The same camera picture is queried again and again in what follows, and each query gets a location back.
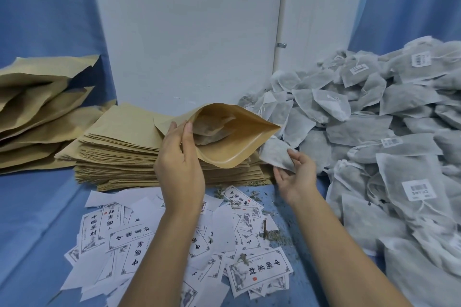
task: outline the stack of brown paper bags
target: stack of brown paper bags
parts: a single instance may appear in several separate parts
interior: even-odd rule
[[[17,58],[0,69],[0,175],[75,165],[54,154],[115,103],[79,107],[93,87],[65,91],[70,79],[98,58]]]
[[[55,158],[61,162],[74,162],[76,180],[94,183],[99,191],[158,186],[153,165],[163,135],[154,121],[170,118],[128,103],[113,106]],[[202,160],[200,164],[207,185],[271,182],[255,154],[232,168],[220,168]]]

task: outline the barcode label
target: barcode label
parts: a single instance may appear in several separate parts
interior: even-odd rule
[[[411,65],[413,67],[425,67],[431,65],[431,53],[429,51],[411,55]]]
[[[339,101],[339,97],[334,97],[334,96],[331,96],[331,95],[326,95],[326,97],[332,99],[332,100],[335,100],[335,101]]]
[[[397,146],[403,143],[403,140],[400,137],[391,137],[391,138],[383,138],[381,140],[384,148]]]
[[[370,69],[365,63],[361,65],[356,65],[355,67],[349,69],[349,71],[353,74],[356,75],[357,73],[360,73],[361,71],[365,71],[367,69]]]
[[[428,179],[402,182],[403,189],[409,201],[437,198]]]
[[[453,235],[453,238],[450,240],[450,245],[456,250],[461,251],[461,236],[458,233]]]

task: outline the person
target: person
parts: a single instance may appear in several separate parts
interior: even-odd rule
[[[291,206],[331,306],[411,307],[410,302],[364,254],[316,186],[316,165],[288,150],[296,174],[274,168],[282,198]],[[205,179],[192,123],[172,123],[154,166],[165,213],[121,307],[177,307],[188,249],[198,223]]]

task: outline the person's left hand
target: person's left hand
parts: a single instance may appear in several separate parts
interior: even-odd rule
[[[171,123],[154,170],[162,189],[166,211],[200,212],[205,194],[205,178],[195,150],[191,122],[184,122],[180,126]]]

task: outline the forearm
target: forearm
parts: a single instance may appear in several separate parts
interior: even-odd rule
[[[411,307],[355,243],[316,189],[293,210],[331,306]]]
[[[199,213],[165,212],[120,307],[177,307]]]

